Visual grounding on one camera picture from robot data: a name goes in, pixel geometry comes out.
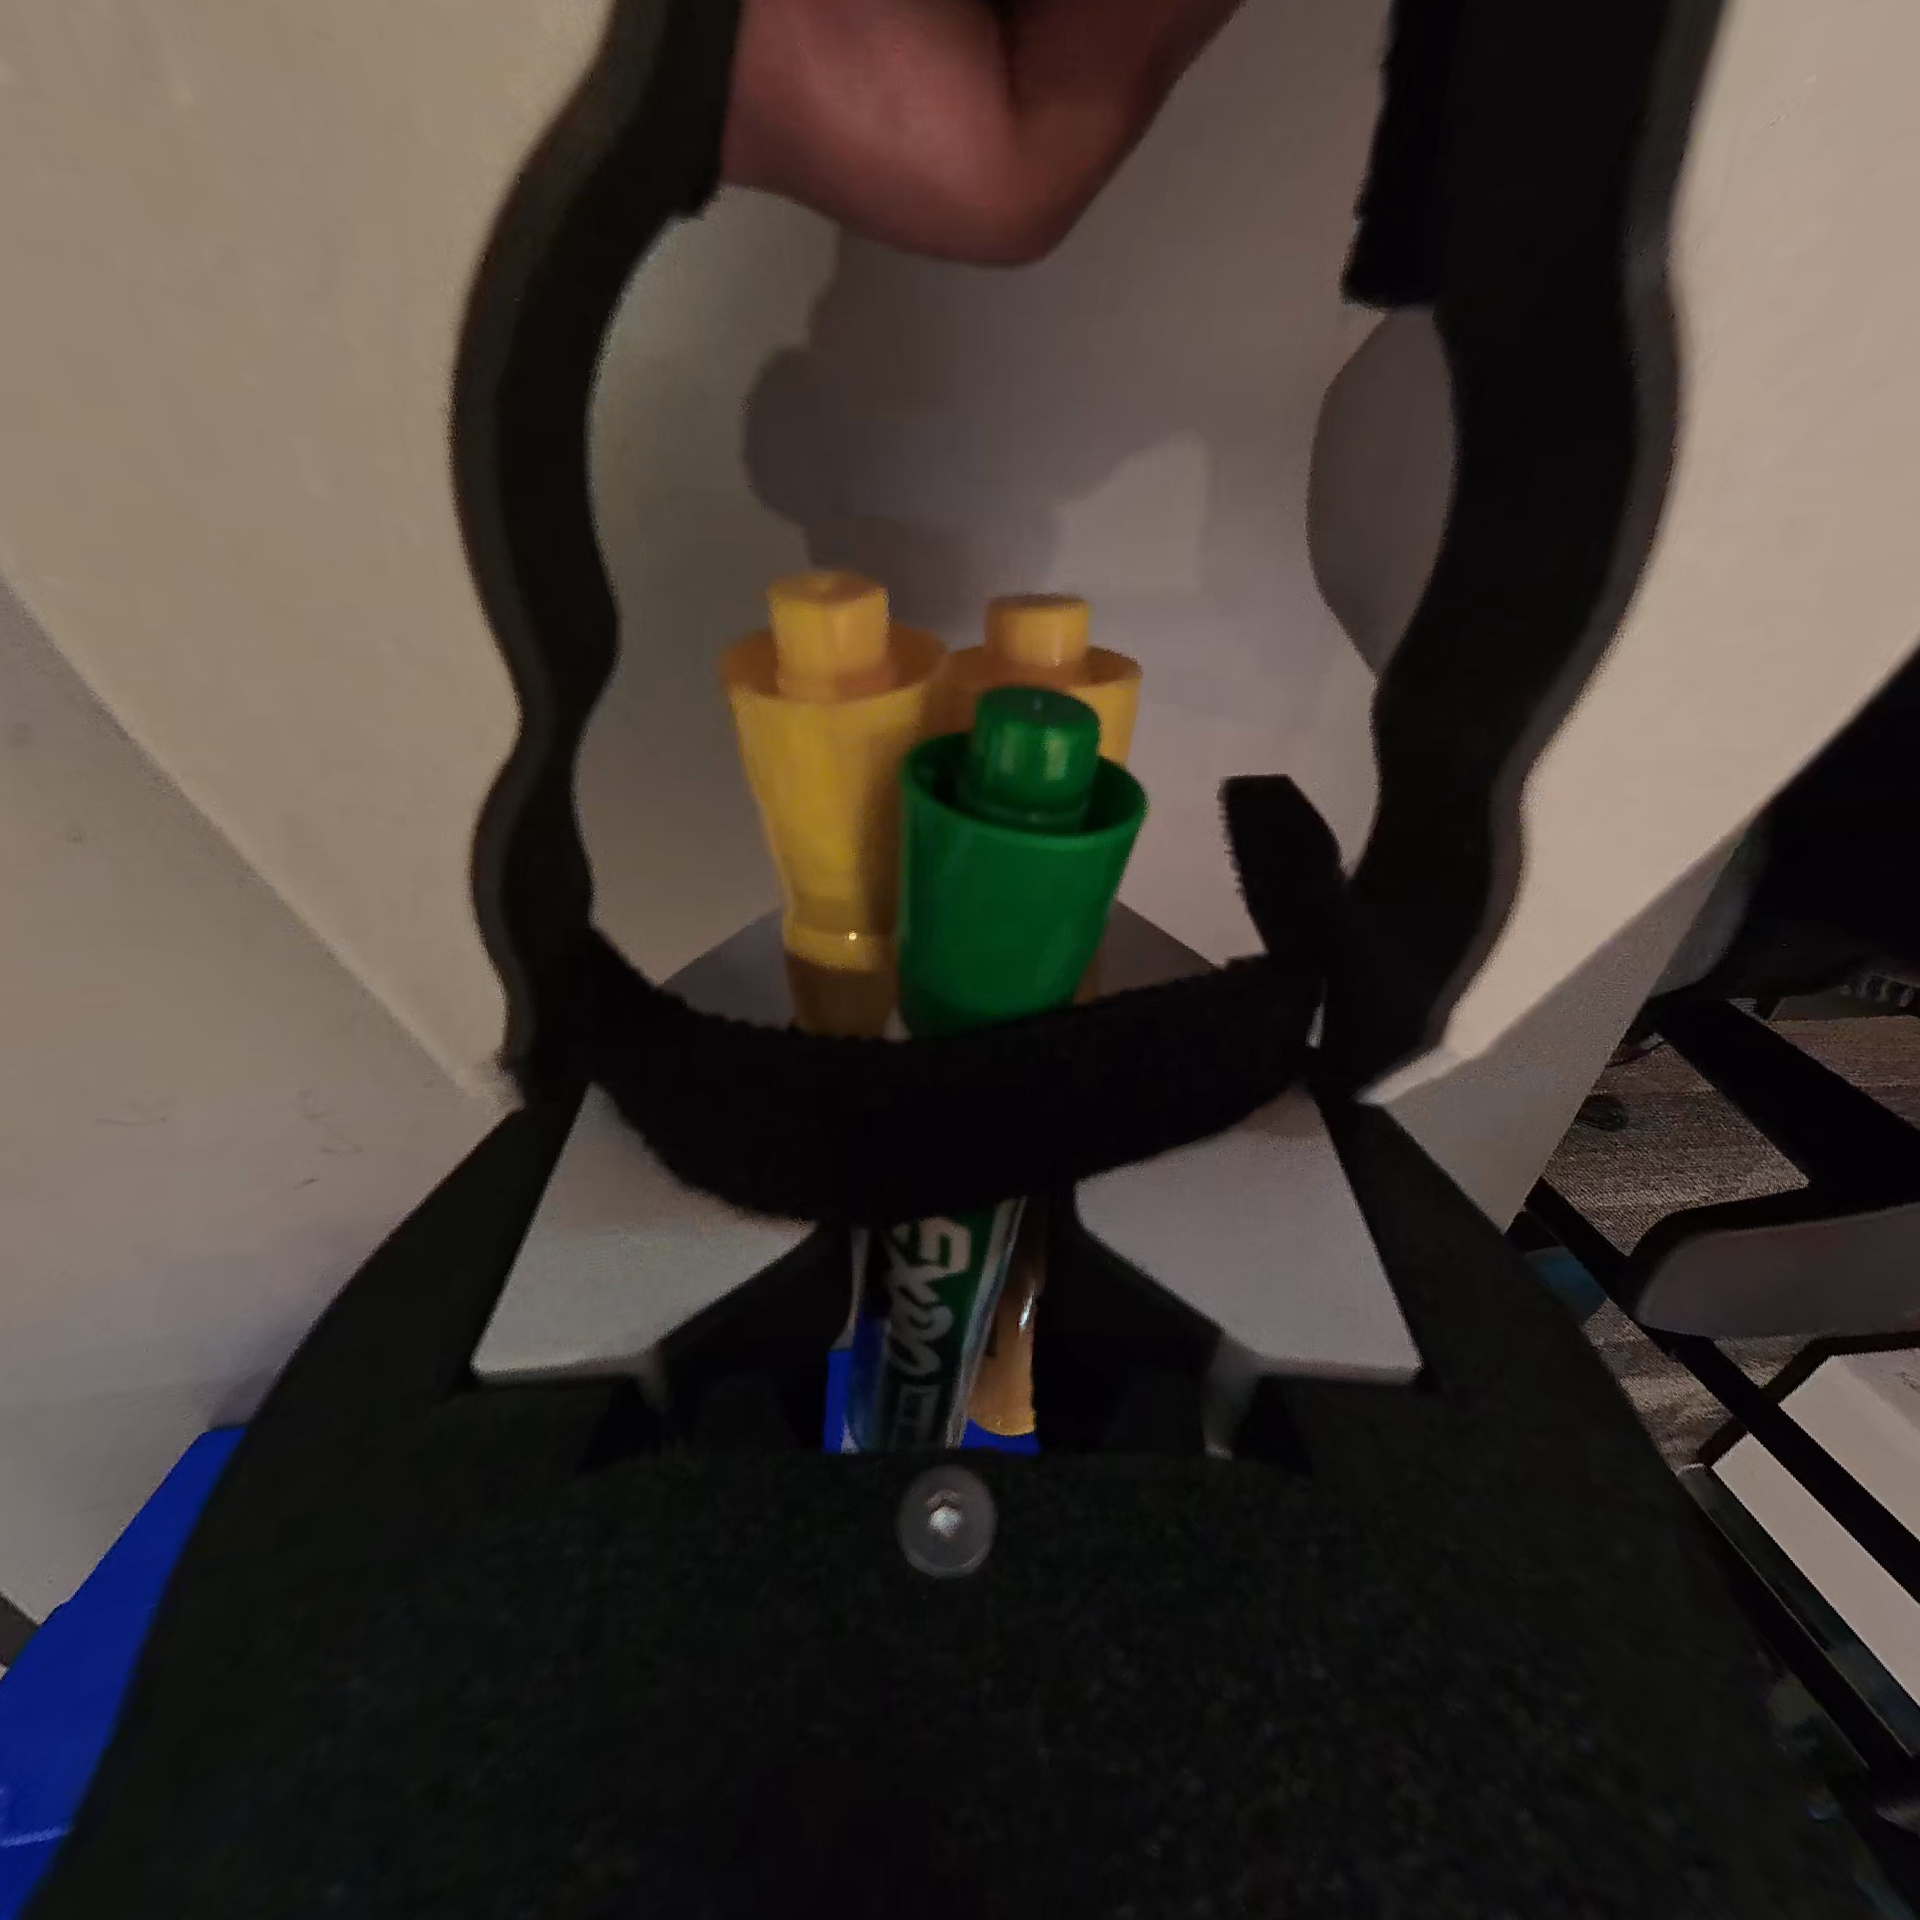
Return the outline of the blue plastic bin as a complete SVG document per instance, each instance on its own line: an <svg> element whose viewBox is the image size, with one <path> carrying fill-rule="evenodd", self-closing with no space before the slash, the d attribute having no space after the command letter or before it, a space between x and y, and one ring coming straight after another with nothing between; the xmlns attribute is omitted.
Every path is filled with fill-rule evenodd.
<svg viewBox="0 0 1920 1920"><path fill-rule="evenodd" d="M1003 1563L908 1566L830 1383L262 1409L5 1682L5 1916L1070 1916Z"/></svg>

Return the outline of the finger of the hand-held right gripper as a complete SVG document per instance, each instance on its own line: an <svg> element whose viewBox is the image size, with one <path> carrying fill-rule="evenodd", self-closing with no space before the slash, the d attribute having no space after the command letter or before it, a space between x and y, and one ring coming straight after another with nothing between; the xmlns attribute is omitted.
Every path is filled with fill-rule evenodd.
<svg viewBox="0 0 1920 1920"><path fill-rule="evenodd" d="M1393 4L1310 546L1338 1084L1492 1050L1915 651L1915 4Z"/></svg>
<svg viewBox="0 0 1920 1920"><path fill-rule="evenodd" d="M5 4L5 578L459 1085L567 1050L591 387L737 4Z"/></svg>

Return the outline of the green white dry-erase marker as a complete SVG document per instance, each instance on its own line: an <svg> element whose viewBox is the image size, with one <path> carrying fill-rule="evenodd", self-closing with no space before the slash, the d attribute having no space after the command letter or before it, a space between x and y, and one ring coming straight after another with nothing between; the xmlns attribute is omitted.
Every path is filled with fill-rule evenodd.
<svg viewBox="0 0 1920 1920"><path fill-rule="evenodd" d="M1071 1004L1146 821L1138 779L1100 753L1093 706L991 687L964 732L903 769L895 1028L949 1041ZM964 1441L1025 1198L877 1229L847 1365L845 1450Z"/></svg>

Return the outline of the person's right hand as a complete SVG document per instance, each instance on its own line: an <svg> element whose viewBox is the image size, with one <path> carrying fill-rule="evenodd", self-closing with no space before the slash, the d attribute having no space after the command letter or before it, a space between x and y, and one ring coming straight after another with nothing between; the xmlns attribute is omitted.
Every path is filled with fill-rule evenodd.
<svg viewBox="0 0 1920 1920"><path fill-rule="evenodd" d="M721 178L974 267L1044 258L1237 3L748 3Z"/></svg>

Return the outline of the yellow highlighter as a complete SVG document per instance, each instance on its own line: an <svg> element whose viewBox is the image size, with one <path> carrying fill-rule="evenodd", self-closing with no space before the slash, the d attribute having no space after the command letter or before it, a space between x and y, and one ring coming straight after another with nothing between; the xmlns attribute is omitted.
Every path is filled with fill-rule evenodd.
<svg viewBox="0 0 1920 1920"><path fill-rule="evenodd" d="M721 676L775 861L796 1019L875 1041L895 1012L900 770L946 650L850 569L787 574L763 598L763 627L727 647Z"/></svg>
<svg viewBox="0 0 1920 1920"><path fill-rule="evenodd" d="M987 603L983 642L949 655L930 702L932 734L972 729L975 702L991 687L1066 691L1100 723L1100 753L1124 765L1131 757L1141 662L1093 645L1089 601L1063 593L1022 593ZM1025 1205L1005 1283L978 1365L969 1425L995 1443L1035 1443L1035 1316L1047 1274L1047 1212Z"/></svg>

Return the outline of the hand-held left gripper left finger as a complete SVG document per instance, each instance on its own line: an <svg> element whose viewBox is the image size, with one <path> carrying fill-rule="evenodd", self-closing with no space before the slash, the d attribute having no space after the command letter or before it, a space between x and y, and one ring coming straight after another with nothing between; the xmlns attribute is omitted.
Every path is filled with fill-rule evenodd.
<svg viewBox="0 0 1920 1920"><path fill-rule="evenodd" d="M666 1341L802 1250L797 1220L684 1187L602 1089L583 1093L470 1367L487 1380L630 1375Z"/></svg>

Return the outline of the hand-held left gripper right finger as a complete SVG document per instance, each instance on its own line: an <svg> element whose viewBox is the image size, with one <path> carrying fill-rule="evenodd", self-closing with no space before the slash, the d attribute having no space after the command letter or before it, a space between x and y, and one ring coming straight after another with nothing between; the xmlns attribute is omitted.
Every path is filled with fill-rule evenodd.
<svg viewBox="0 0 1920 1920"><path fill-rule="evenodd" d="M1214 1386L1405 1386L1422 1355L1308 1089L1075 1194L1106 1253L1217 1331Z"/></svg>

